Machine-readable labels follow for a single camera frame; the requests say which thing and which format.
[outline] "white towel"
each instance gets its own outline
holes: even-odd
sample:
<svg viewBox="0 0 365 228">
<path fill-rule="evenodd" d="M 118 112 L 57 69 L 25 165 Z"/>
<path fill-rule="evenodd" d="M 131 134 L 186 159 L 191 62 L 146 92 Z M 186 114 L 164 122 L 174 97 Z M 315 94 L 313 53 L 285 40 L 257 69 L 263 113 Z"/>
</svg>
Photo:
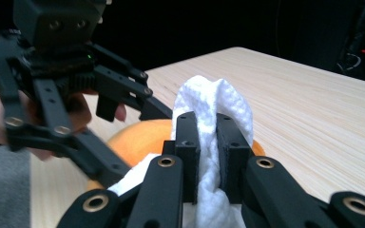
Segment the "white towel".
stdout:
<svg viewBox="0 0 365 228">
<path fill-rule="evenodd" d="M 197 117 L 201 144 L 200 181 L 198 204 L 184 205 L 183 227 L 245 227 L 240 215 L 240 206 L 231 205 L 225 193 L 219 188 L 221 177 L 216 114 L 221 113 L 234 119 L 244 138 L 252 145 L 251 108 L 236 89 L 225 80 L 210 82 L 202 76 L 195 76 L 180 88 L 177 95 L 173 110 L 172 140 L 175 140 L 177 117 L 189 111 L 194 111 Z M 108 189 L 122 195 L 123 192 L 142 182 L 147 166 L 155 156 L 146 157 L 124 179 Z"/>
</svg>

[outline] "wooden table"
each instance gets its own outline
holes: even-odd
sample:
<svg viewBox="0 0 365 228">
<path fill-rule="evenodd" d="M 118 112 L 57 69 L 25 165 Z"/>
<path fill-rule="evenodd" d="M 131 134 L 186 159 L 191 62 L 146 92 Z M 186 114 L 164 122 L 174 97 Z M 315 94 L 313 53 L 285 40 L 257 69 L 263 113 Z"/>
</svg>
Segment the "wooden table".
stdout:
<svg viewBox="0 0 365 228">
<path fill-rule="evenodd" d="M 173 107 L 190 77 L 226 79 L 251 105 L 254 132 L 267 156 L 280 161 L 311 195 L 365 195 L 365 82 L 235 47 L 147 71 L 155 96 Z M 86 96 L 92 110 L 96 97 Z M 94 118 L 103 140 L 138 121 Z M 86 191 L 86 178 L 68 160 L 31 160 L 32 227 L 54 227 Z"/>
</svg>

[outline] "metal screw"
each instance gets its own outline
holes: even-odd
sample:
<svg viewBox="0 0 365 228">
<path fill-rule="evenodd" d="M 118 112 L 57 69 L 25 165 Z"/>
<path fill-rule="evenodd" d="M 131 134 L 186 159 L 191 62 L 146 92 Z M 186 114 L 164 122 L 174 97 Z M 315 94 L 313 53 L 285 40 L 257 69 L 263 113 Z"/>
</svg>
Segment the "metal screw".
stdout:
<svg viewBox="0 0 365 228">
<path fill-rule="evenodd" d="M 100 194 L 86 199 L 83 203 L 83 209 L 86 212 L 97 212 L 105 208 L 107 205 L 108 196 Z"/>
<path fill-rule="evenodd" d="M 365 200 L 355 197 L 348 197 L 343 199 L 343 204 L 345 204 L 345 206 L 351 211 L 365 216 Z"/>
<path fill-rule="evenodd" d="M 153 91 L 152 91 L 152 89 L 150 89 L 150 88 L 145 88 L 145 89 L 144 89 L 144 93 L 145 93 L 145 94 L 147 94 L 147 95 L 150 95 L 150 94 L 152 94 L 152 93 L 153 93 Z"/>
<path fill-rule="evenodd" d="M 166 157 L 158 160 L 158 165 L 161 167 L 171 167 L 176 163 L 172 158 Z"/>
<path fill-rule="evenodd" d="M 257 165 L 262 168 L 273 168 L 275 166 L 272 161 L 267 159 L 258 159 Z"/>
<path fill-rule="evenodd" d="M 62 23 L 60 21 L 53 21 L 49 23 L 49 29 L 51 30 L 58 30 L 62 26 Z"/>
<path fill-rule="evenodd" d="M 70 134 L 70 129 L 65 126 L 55 126 L 54 131 L 60 135 Z"/>
<path fill-rule="evenodd" d="M 141 72 L 141 78 L 146 78 L 147 74 L 145 72 Z"/>
<path fill-rule="evenodd" d="M 85 20 L 81 20 L 80 22 L 78 22 L 78 24 L 76 25 L 77 29 L 83 29 L 87 26 L 87 21 Z"/>
<path fill-rule="evenodd" d="M 5 124 L 17 127 L 23 125 L 23 121 L 15 117 L 7 117 L 5 119 Z"/>
</svg>

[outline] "gray floor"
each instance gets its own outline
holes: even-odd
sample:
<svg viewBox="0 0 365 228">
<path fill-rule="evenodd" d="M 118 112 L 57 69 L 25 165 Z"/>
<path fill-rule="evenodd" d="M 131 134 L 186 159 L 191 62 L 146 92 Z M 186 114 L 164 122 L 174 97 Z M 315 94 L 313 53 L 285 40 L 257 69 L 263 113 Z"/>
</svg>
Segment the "gray floor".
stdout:
<svg viewBox="0 0 365 228">
<path fill-rule="evenodd" d="M 0 146 L 0 228 L 29 225 L 29 152 Z"/>
</svg>

